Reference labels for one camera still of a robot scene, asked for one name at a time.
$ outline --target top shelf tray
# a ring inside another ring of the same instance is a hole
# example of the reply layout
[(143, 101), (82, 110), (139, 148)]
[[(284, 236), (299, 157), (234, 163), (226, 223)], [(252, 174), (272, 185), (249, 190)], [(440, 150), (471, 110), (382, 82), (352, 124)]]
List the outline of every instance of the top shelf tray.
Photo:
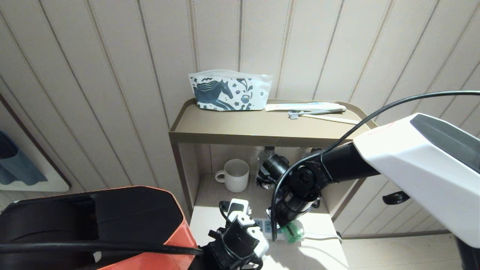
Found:
[[(312, 102), (312, 100), (269, 99), (268, 104)], [(346, 103), (344, 113), (326, 114), (351, 120), (361, 120), (366, 114)], [(188, 100), (170, 129), (172, 143), (206, 143), (278, 147), (326, 147), (354, 125), (299, 117), (290, 120), (285, 111), (213, 111), (199, 109), (195, 99)], [(375, 128), (369, 121), (348, 140)]]

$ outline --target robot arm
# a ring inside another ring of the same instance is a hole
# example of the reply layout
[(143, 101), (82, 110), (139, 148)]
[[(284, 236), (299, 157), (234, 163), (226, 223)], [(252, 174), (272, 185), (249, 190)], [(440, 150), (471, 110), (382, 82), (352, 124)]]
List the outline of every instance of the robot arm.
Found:
[(380, 173), (403, 190), (384, 197), (385, 202), (412, 197), (458, 238), (480, 247), (480, 140), (419, 113), (293, 168), (280, 190), (276, 221), (282, 227), (308, 212), (330, 183)]

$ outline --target power strip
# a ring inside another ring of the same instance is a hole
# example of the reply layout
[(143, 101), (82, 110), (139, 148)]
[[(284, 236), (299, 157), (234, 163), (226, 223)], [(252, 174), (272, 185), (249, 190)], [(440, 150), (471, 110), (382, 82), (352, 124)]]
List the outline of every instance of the power strip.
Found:
[[(258, 227), (262, 230), (264, 236), (268, 240), (272, 240), (272, 224), (269, 219), (253, 219)], [(285, 241), (283, 233), (277, 229), (276, 239), (279, 241)]]

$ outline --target white mug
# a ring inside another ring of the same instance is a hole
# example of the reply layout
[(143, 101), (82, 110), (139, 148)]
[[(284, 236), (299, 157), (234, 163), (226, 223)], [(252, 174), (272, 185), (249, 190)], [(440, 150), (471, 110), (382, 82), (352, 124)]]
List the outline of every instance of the white mug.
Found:
[(223, 170), (215, 173), (215, 180), (225, 183), (225, 187), (231, 192), (242, 192), (247, 188), (249, 172), (247, 162), (233, 159), (225, 163)]

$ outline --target black knob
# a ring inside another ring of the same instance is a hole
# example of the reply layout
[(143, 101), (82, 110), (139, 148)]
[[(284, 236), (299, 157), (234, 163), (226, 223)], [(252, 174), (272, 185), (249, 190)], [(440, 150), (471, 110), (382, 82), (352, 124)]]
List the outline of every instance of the black knob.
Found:
[(394, 204), (399, 204), (399, 203), (405, 202), (406, 200), (410, 199), (410, 196), (408, 196), (403, 191), (399, 191), (399, 192), (395, 192), (395, 193), (392, 193), (392, 194), (387, 195), (387, 196), (383, 196), (382, 199), (384, 200), (384, 203), (386, 203), (388, 205), (394, 205)]

